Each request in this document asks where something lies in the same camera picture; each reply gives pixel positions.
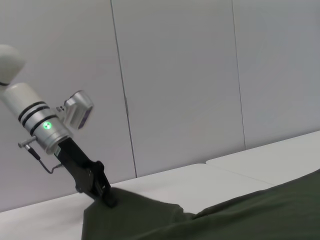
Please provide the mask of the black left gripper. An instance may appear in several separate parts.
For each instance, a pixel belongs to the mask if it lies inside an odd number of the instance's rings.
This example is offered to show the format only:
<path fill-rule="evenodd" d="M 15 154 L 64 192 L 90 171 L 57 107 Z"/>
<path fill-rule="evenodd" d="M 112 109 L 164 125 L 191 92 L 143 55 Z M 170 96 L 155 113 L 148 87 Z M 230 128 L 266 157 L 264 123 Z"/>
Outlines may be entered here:
<path fill-rule="evenodd" d="M 72 138 L 61 141 L 54 155 L 73 177 L 79 193 L 93 200 L 99 197 L 109 208 L 117 205 L 103 163 L 90 160 Z"/>

